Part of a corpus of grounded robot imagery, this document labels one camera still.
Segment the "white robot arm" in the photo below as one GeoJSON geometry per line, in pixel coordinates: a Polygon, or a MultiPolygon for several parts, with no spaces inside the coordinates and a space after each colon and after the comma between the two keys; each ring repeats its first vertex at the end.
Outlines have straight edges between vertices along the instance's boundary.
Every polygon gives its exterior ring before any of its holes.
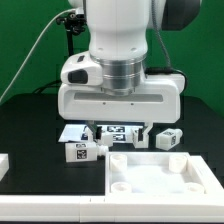
{"type": "Polygon", "coordinates": [[[73,55],[61,71],[59,114],[67,120],[142,122],[133,142],[148,142],[155,123],[180,118],[186,78],[165,68],[147,68],[146,31],[174,31],[198,15],[202,0],[83,0],[89,50],[73,55]]]}

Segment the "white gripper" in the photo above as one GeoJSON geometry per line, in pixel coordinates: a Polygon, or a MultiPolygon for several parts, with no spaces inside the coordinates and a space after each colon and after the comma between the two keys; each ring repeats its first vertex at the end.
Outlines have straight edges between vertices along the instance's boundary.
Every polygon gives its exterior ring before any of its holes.
{"type": "Polygon", "coordinates": [[[99,88],[63,84],[58,110],[66,120],[86,120],[94,139],[100,138],[100,128],[94,121],[144,122],[138,130],[138,141],[145,141],[153,123],[174,123],[180,118],[184,84],[180,74],[150,75],[128,96],[110,96],[99,88]]]}

